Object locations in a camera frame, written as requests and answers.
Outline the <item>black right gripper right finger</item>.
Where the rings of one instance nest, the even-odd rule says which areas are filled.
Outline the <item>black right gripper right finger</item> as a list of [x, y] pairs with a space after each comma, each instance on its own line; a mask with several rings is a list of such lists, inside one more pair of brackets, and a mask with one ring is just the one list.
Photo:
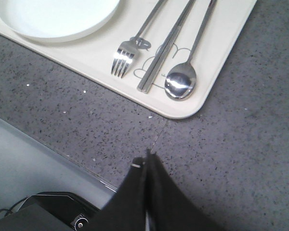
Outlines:
[[184, 195], [161, 159], [146, 153], [146, 206], [151, 231], [224, 231]]

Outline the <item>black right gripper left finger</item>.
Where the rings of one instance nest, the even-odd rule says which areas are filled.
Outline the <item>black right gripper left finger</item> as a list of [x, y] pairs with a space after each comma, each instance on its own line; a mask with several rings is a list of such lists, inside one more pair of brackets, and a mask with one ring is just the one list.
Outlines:
[[133, 159], [130, 170], [117, 192], [86, 226], [88, 231], [144, 231], [144, 158]]

